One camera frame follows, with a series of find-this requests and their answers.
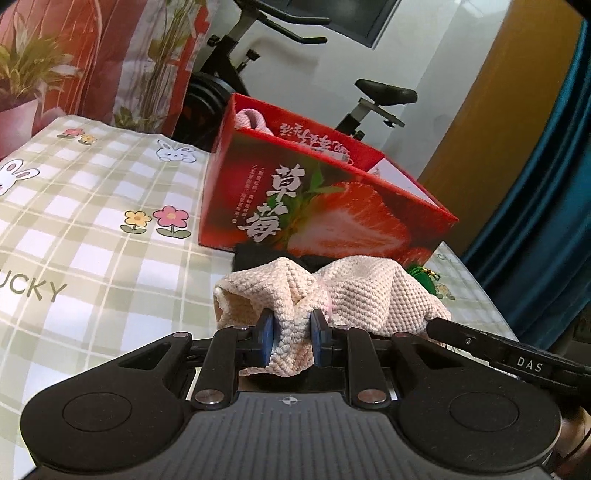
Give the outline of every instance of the window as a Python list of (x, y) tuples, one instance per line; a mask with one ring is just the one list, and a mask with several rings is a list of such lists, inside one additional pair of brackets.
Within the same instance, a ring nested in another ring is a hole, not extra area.
[(373, 47), (401, 0), (264, 0), (292, 15), (329, 17), (331, 30)]

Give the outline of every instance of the beige crocheted fabric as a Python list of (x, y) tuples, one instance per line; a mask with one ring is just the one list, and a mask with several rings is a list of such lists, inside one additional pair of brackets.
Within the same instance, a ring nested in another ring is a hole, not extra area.
[(286, 258), (231, 273), (213, 291), (217, 327), (254, 325), (263, 308), (275, 311), (281, 334), (265, 369), (282, 377), (314, 363), (309, 317), (320, 309), (331, 325), (351, 325), (382, 336), (423, 333), (435, 317), (451, 314), (394, 260), (347, 257), (312, 274)]

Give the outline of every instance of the exercise bike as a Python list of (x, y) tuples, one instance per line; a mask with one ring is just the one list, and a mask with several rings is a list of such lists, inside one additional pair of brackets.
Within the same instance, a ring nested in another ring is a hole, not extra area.
[[(259, 21), (300, 44), (310, 45), (327, 42), (326, 37), (300, 37), (276, 24), (267, 15), (294, 25), (327, 26), (330, 24), (330, 18), (290, 15), (260, 0), (234, 0), (234, 2), (241, 9), (240, 18), (230, 33), (223, 38), (212, 35), (207, 41), (208, 46), (214, 47), (214, 49), (199, 72), (191, 75), (183, 112), (173, 134), (174, 140), (194, 145), (205, 151), (212, 150), (231, 94), (249, 95), (240, 73), (248, 63), (256, 61), (259, 54), (255, 50), (248, 50), (246, 58), (238, 67), (233, 65), (229, 56), (251, 26)], [(362, 140), (365, 133), (357, 128), (371, 111), (384, 117), (384, 123), (391, 128), (397, 125), (404, 127), (402, 121), (381, 107), (415, 103), (417, 92), (365, 79), (357, 80), (355, 86), (373, 103), (365, 98), (360, 98), (357, 106), (336, 127), (337, 131)]]

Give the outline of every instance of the green and white plaid pattern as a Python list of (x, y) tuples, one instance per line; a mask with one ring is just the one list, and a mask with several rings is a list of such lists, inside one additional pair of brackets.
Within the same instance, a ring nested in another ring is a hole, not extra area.
[[(67, 129), (96, 141), (59, 138)], [(232, 256), (197, 244), (207, 154), (163, 162), (163, 138), (70, 116), (0, 162), (40, 171), (0, 196), (0, 480), (33, 467), (18, 427), (33, 395), (171, 332), (215, 330), (212, 290)], [(188, 212), (191, 236), (162, 234), (154, 212), (167, 205)], [(145, 232), (127, 211), (152, 218)], [(515, 338), (447, 246), (427, 266), (455, 296), (443, 302), (458, 322)]]

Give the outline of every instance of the red cardboard box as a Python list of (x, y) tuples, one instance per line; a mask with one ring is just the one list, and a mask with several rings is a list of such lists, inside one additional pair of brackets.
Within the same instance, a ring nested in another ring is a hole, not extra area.
[[(275, 136), (236, 128), (246, 108), (262, 113)], [(298, 256), (423, 265), (456, 221), (380, 151), (233, 95), (207, 167), (199, 243), (232, 251), (250, 240)]]

